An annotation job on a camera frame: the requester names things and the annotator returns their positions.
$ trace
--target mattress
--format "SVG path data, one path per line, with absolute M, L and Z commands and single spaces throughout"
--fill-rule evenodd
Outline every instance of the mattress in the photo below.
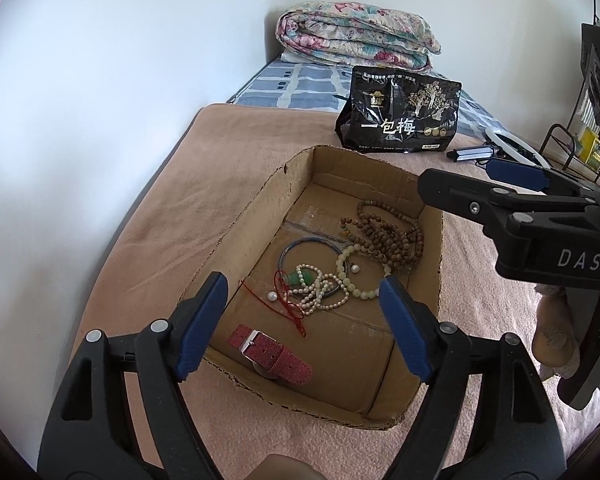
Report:
M 339 145 L 332 113 L 230 104 L 204 108 L 112 248 L 75 344 L 96 327 L 114 336 L 138 332 L 153 320 L 168 317 L 269 175 L 301 150 L 318 144 Z M 475 139 L 455 136 L 450 147 L 476 144 Z M 487 179 L 474 164 L 452 163 L 444 153 L 369 156 L 414 174 L 433 167 Z M 529 348 L 539 299 L 533 285 L 497 275 L 496 250 L 478 224 L 446 213 L 443 221 L 440 319 L 482 337 L 515 332 Z M 576 412 L 560 402 L 556 384 L 554 379 L 545 386 L 569 454 L 600 422 L 600 392 L 586 409 Z M 464 454 L 479 385 L 473 376 L 450 447 L 451 463 Z M 180 390 L 227 480 L 243 479 L 270 453 L 310 463 L 330 480 L 378 480 L 409 432 L 424 395 L 423 387 L 402 423 L 388 431 L 369 431 L 271 406 L 206 362 Z M 128 377 L 128 392 L 142 456 L 158 464 L 133 374 Z
M 430 75 L 442 77 L 439 73 Z M 244 106 L 339 112 L 349 95 L 351 67 L 272 61 L 229 102 Z M 483 106 L 462 90 L 459 134 L 484 139 L 488 127 L 506 130 Z

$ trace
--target cardboard box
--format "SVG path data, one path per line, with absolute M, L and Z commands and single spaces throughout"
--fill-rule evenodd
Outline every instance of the cardboard box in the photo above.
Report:
M 322 235 L 343 248 L 348 246 L 340 218 L 354 217 L 359 200 L 378 200 L 418 218 L 424 234 L 422 258 L 411 275 L 407 269 L 397 275 L 414 299 L 436 314 L 442 213 L 420 201 L 413 174 L 330 146 L 304 150 L 267 180 L 182 298 L 194 296 L 209 272 L 223 272 L 229 282 L 230 301 L 207 349 L 209 362 L 271 404 L 344 426 L 386 430 L 401 420 L 419 381 L 407 370 L 378 300 L 363 301 L 352 296 L 339 308 L 315 312 L 303 319 L 306 337 L 302 337 L 293 322 L 266 308 L 240 286 L 244 280 L 267 302 L 280 253 L 296 238 Z M 400 223 L 386 211 L 382 214 L 388 221 Z M 285 270 L 292 271 L 304 262 L 334 272 L 336 258 L 327 246 L 304 243 L 289 252 Z M 384 272 L 377 260 L 357 253 L 350 262 L 361 267 L 354 275 L 356 286 L 361 290 L 378 287 Z M 341 294 L 335 294 L 329 303 Z M 284 312 L 282 306 L 275 305 Z M 311 381 L 293 386 L 257 374 L 251 362 L 227 343 L 240 323 L 261 330 L 309 363 L 313 369 Z

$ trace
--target white wall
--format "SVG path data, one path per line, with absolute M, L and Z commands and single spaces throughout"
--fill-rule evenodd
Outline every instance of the white wall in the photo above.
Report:
M 275 1 L 283 9 L 306 0 Z M 569 119 L 582 84 L 580 23 L 591 22 L 593 0 L 357 1 L 422 15 L 442 44 L 434 68 L 513 133 L 540 144 Z
M 267 9 L 0 1 L 0 426 L 32 463 L 110 238 L 198 109 L 264 65 Z

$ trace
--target floral quilt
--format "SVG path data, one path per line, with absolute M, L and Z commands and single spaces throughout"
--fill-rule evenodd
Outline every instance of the floral quilt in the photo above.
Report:
M 278 20 L 287 55 L 307 62 L 428 72 L 440 44 L 423 17 L 357 2 L 306 2 Z

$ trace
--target blue plaid bedsheet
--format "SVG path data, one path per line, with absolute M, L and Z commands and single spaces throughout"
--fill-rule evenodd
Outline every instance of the blue plaid bedsheet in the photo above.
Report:
M 444 77 L 432 72 L 431 75 Z M 351 83 L 349 66 L 272 61 L 255 75 L 230 103 L 272 108 L 301 108 L 339 112 L 344 106 Z M 484 140 L 489 126 L 504 126 L 464 90 L 460 95 L 458 133 Z

